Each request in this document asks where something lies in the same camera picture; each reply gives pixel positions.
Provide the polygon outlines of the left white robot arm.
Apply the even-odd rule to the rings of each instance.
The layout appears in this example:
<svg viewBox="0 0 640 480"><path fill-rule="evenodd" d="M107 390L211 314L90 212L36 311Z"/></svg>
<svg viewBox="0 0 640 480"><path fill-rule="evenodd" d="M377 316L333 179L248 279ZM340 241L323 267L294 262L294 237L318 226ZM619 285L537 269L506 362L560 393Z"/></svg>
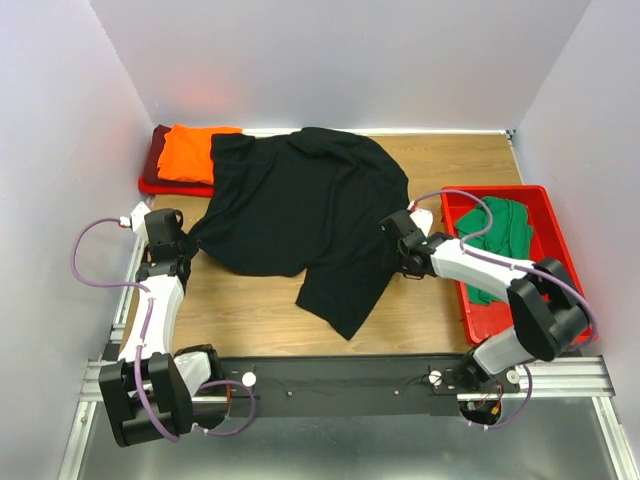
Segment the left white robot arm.
<svg viewBox="0 0 640 480"><path fill-rule="evenodd" d="M138 204L121 223L144 242L134 288L139 301L128 340L98 384L118 446L161 438L176 441L191 430L192 399L214 393L222 380L210 345L170 353L193 253L182 231L182 213Z"/></svg>

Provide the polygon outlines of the black t shirt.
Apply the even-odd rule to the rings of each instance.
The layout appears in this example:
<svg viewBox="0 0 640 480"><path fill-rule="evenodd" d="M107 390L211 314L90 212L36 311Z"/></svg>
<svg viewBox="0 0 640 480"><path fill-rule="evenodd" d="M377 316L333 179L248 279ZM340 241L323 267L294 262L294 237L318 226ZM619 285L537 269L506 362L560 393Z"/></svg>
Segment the black t shirt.
<svg viewBox="0 0 640 480"><path fill-rule="evenodd" d="M244 276L305 275L296 304L341 337L393 276L381 220L408 206L408 178L374 140L306 127L211 139L213 197L191 242Z"/></svg>

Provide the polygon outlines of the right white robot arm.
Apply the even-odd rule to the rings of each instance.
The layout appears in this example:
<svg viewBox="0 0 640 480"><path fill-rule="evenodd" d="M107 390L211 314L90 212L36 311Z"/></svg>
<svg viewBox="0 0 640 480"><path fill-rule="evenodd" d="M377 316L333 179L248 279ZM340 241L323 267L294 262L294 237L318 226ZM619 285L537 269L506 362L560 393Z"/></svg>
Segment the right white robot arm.
<svg viewBox="0 0 640 480"><path fill-rule="evenodd" d="M380 222L396 271L464 283L505 302L512 326L467 352L445 379L480 392L504 371L531 360L552 361L569 350L590 326L585 300L564 265L552 258L535 263L468 246L441 232L429 233L432 214L400 210Z"/></svg>

